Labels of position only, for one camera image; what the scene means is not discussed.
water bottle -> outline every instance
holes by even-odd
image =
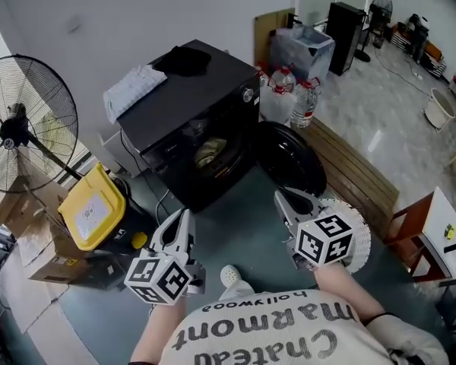
[[[296,105],[291,93],[296,78],[288,68],[276,70],[267,86],[260,88],[260,114],[263,120],[290,126],[290,116]]]
[[[258,70],[258,80],[260,82],[260,88],[266,87],[268,85],[268,76],[265,74],[263,67],[265,64],[263,62],[259,62],[255,69]]]
[[[290,121],[296,125],[296,127],[303,129],[311,122],[314,110],[318,104],[318,94],[316,93],[315,88],[320,84],[321,82],[318,78],[315,78],[311,81],[302,81],[296,85],[296,89],[294,89],[296,106],[290,117]]]

gray floor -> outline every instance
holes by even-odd
[[[385,58],[388,66],[394,64],[403,73],[407,69],[407,75],[411,76],[404,54],[390,48],[385,45],[380,51],[382,61]],[[333,95],[319,107],[317,115],[402,191],[399,204],[406,205],[425,195],[442,177],[439,173],[455,150],[455,127],[450,125],[448,132],[437,135],[420,113],[426,96],[399,82],[400,78],[392,77],[375,58],[368,65],[353,64],[343,77],[330,76],[326,91]],[[430,77],[417,83],[423,89],[440,84]],[[383,131],[382,140],[372,153],[366,152],[377,129]],[[152,176],[149,183],[157,197],[165,192]],[[145,181],[140,177],[131,184],[134,198],[153,214],[156,199]],[[449,196],[453,182],[448,180],[442,185],[448,186]],[[256,290],[307,288],[315,283],[311,274],[295,271],[285,254],[280,242],[286,239],[287,230],[277,217],[273,193],[272,182],[254,168],[212,206],[196,214],[194,254],[207,269],[207,293],[190,298],[189,309],[220,296],[223,288],[218,275],[227,263],[236,265]],[[171,195],[164,205],[170,212],[179,207]],[[161,207],[161,218],[165,215]],[[401,263],[379,240],[373,239],[369,261],[355,277],[387,311],[432,332],[444,346],[449,346],[451,337],[429,295],[413,283]],[[128,362],[149,310],[129,290],[118,293],[72,286],[59,298],[59,304],[102,365]]]
[[[0,304],[0,313],[4,308]],[[5,309],[0,317],[0,326],[7,342],[7,348],[13,363],[24,365],[46,365],[43,358],[37,351],[28,333],[22,334],[15,322],[12,312]]]
[[[436,186],[456,208],[456,172],[446,167],[456,153],[456,122],[451,121],[438,134],[422,112],[433,87],[455,109],[456,100],[444,81],[436,80],[390,43],[384,42],[382,49],[368,46],[366,51],[372,58],[370,63],[354,59],[351,69],[341,77],[328,75],[324,99],[315,115],[400,190],[399,208],[414,203]],[[381,139],[370,151],[377,132]]]

white towel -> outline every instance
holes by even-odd
[[[133,68],[103,94],[108,120],[115,124],[120,115],[166,79],[167,76],[154,70],[152,65]]]

white bucket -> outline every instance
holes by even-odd
[[[456,117],[453,107],[449,103],[446,96],[437,89],[431,89],[431,97],[424,109],[426,118],[430,123],[441,131],[451,119]]]

power cord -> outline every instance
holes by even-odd
[[[147,180],[147,177],[145,176],[144,172],[142,172],[142,169],[140,168],[140,166],[138,165],[138,162],[137,162],[137,158],[135,158],[135,155],[133,155],[133,153],[130,151],[130,149],[127,147],[127,145],[125,144],[125,142],[123,141],[123,129],[120,129],[120,142],[122,143],[122,146],[123,148],[127,151],[127,153],[129,153],[131,155],[131,157],[134,159],[135,161],[135,165],[137,165],[137,169],[138,171],[140,172],[140,174],[142,175],[142,177],[144,177],[144,180],[145,180],[145,183],[147,184],[147,186],[149,187],[150,191],[154,194],[155,198],[157,199],[157,204],[155,206],[155,218],[157,220],[157,226],[160,225],[159,223],[159,206],[162,205],[162,208],[164,209],[164,211],[166,212],[166,215],[169,214],[169,212],[166,210],[166,207],[164,206],[164,204],[162,204],[162,200],[165,199],[165,197],[167,196],[167,194],[169,193],[169,190],[167,189],[166,193],[164,194],[164,196],[162,198],[158,198],[157,197],[157,194],[155,193],[154,191],[154,188],[152,188],[152,186],[150,185],[150,183],[148,182]]]
[[[416,75],[412,69],[412,62],[409,61],[409,59],[405,58],[405,60],[407,61],[407,64],[409,64],[409,68],[410,68],[410,73],[412,73],[414,76]]]
[[[157,221],[157,226],[160,226],[160,221],[159,221],[159,205],[162,204],[162,200],[164,200],[167,196],[167,194],[169,193],[169,190],[167,189],[166,190],[166,193],[164,193],[164,196],[162,196],[160,198],[160,200],[157,202],[157,204],[155,205],[155,220]]]
[[[411,87],[414,87],[416,88],[421,94],[425,94],[426,96],[429,96],[429,94],[427,92],[424,92],[422,89],[420,89],[419,87],[417,87],[416,85],[412,84],[410,81],[406,80],[404,78],[404,76],[402,76],[400,73],[397,73],[396,71],[393,71],[389,68],[387,68],[385,65],[382,64],[382,61],[380,61],[380,58],[378,57],[378,53],[377,53],[377,49],[374,47],[373,48],[373,52],[375,53],[375,57],[377,58],[378,62],[380,62],[380,65],[383,67],[383,69],[389,71],[390,73],[393,73],[394,75],[397,75],[398,77],[400,77],[402,80],[404,80],[405,82],[407,82]]]

